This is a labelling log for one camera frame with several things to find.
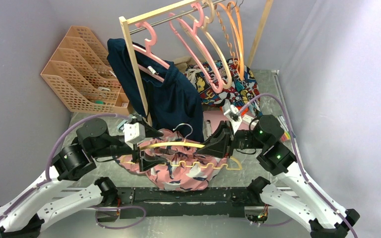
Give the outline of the pink patterned shorts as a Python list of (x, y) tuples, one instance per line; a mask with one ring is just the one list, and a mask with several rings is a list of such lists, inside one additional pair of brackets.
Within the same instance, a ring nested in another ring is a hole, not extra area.
[(146, 149), (148, 155), (158, 155), (167, 159), (145, 171), (139, 171), (139, 165), (132, 163), (131, 155), (123, 155), (116, 162), (136, 175), (145, 175), (159, 189), (173, 191), (204, 190), (227, 164), (226, 158), (216, 158), (196, 153), (196, 147), (168, 145)]

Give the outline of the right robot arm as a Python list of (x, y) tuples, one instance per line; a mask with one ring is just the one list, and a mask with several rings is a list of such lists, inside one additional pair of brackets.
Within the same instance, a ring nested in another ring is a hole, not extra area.
[(298, 196), (294, 198), (263, 177), (254, 179), (248, 189), (253, 205), (264, 203), (302, 225), (312, 238), (344, 238), (360, 218), (355, 209), (346, 209), (307, 174), (297, 156), (281, 141), (284, 134), (273, 115), (255, 119), (252, 129), (234, 129), (233, 121), (221, 121), (214, 133), (197, 149), (198, 154), (230, 158), (237, 149), (258, 149), (259, 164), (273, 178), (286, 184)]

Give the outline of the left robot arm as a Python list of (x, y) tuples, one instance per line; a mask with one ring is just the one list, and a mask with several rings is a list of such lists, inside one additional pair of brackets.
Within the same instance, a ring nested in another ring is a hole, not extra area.
[(96, 159), (132, 155), (143, 160), (138, 144), (161, 136), (140, 116), (126, 117), (122, 136), (109, 134), (106, 114), (92, 115), (69, 128), (76, 140), (62, 149), (55, 143), (46, 168), (23, 192), (0, 206), (0, 238), (36, 238), (55, 222), (82, 209), (112, 210), (119, 201), (118, 189), (109, 177), (98, 178), (85, 189), (56, 199), (56, 195), (96, 168)]

